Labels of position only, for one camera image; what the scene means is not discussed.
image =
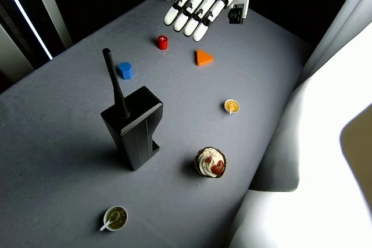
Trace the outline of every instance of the cupcake wrapper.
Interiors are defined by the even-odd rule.
[[[222,175],[218,175],[218,176],[216,176],[216,177],[210,177],[210,176],[208,176],[208,175],[204,175],[204,174],[202,174],[202,172],[200,171],[200,168],[199,168],[199,156],[203,153],[203,151],[204,151],[206,148],[203,148],[203,149],[199,150],[198,154],[197,154],[197,155],[195,156],[195,158],[194,158],[194,167],[195,167],[196,171],[198,172],[198,174],[200,174],[200,175],[203,176],[203,177],[208,177],[208,178],[220,178],[220,177],[222,177],[222,175],[225,173],[225,170],[226,170],[226,157],[225,157],[225,155],[221,152],[221,150],[219,150],[219,149],[217,149],[217,148],[213,148],[213,149],[216,149],[216,150],[217,150],[217,151],[222,155],[223,160],[224,160],[224,170],[223,170]]]

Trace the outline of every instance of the chocolate heart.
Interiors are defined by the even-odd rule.
[[[211,169],[212,173],[216,174],[216,175],[222,175],[223,171],[225,169],[225,166],[223,164],[223,161],[219,161],[219,163],[217,165],[214,165]]]

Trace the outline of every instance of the small cup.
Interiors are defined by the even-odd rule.
[[[122,218],[122,215],[125,214],[125,220],[124,222],[121,224],[120,228],[112,228],[111,225],[114,224],[110,224],[107,229],[109,231],[112,231],[112,232],[116,232],[122,228],[124,228],[124,226],[126,225],[127,221],[128,221],[128,212],[127,210],[122,207],[122,206],[113,206],[113,207],[110,207],[109,209],[107,209],[106,213],[105,213],[105,216],[103,216],[103,223],[105,224],[107,221],[108,221],[108,218],[110,218],[110,216],[108,215],[109,213],[112,213],[114,211],[119,211],[120,213],[120,217],[119,217],[119,220],[117,220],[117,222],[120,221],[120,219]]]
[[[228,107],[227,107],[227,104],[229,102],[234,102],[238,105],[238,109],[234,109],[232,110],[231,112],[229,111]],[[234,99],[229,99],[229,100],[226,100],[225,104],[224,104],[224,108],[225,108],[225,111],[229,114],[233,114],[233,113],[238,113],[240,111],[240,104],[238,103],[238,101],[234,100]]]

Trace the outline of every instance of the red cylinder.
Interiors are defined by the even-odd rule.
[[[168,38],[164,35],[158,37],[158,48],[167,49],[168,48]]]

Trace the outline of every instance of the antenna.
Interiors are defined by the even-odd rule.
[[[130,115],[130,111],[127,107],[126,101],[124,100],[123,93],[121,92],[121,89],[119,87],[119,82],[117,81],[114,64],[112,62],[111,51],[110,49],[106,48],[103,49],[102,53],[105,58],[107,69],[109,70],[112,86],[114,88],[115,107],[121,118],[128,117]]]

